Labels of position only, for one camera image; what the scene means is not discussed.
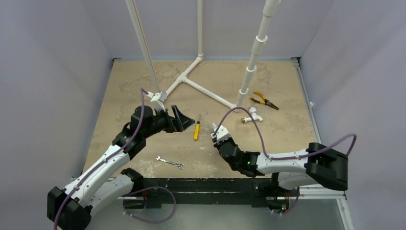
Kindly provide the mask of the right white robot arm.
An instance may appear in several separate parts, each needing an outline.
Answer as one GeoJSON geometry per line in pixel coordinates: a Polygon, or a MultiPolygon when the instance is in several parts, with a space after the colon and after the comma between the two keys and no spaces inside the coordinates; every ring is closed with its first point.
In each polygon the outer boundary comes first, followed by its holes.
{"type": "Polygon", "coordinates": [[[275,195],[306,185],[320,184],[336,190],[348,189],[348,156],[312,142],[305,149],[279,154],[242,151],[232,138],[214,147],[233,171],[247,177],[272,175],[269,189],[275,195]]]}

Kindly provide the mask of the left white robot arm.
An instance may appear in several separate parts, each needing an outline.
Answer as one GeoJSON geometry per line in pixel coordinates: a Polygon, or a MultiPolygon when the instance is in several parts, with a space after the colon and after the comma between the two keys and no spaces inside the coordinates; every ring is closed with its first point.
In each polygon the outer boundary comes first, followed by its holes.
{"type": "Polygon", "coordinates": [[[173,116],[166,109],[153,111],[139,106],[104,154],[81,176],[64,188],[52,188],[47,195],[47,217],[54,229],[84,230],[93,217],[122,195],[137,196],[143,189],[143,176],[127,168],[113,180],[112,174],[130,162],[145,146],[148,137],[161,131],[183,132],[195,120],[173,105],[173,116]]]}

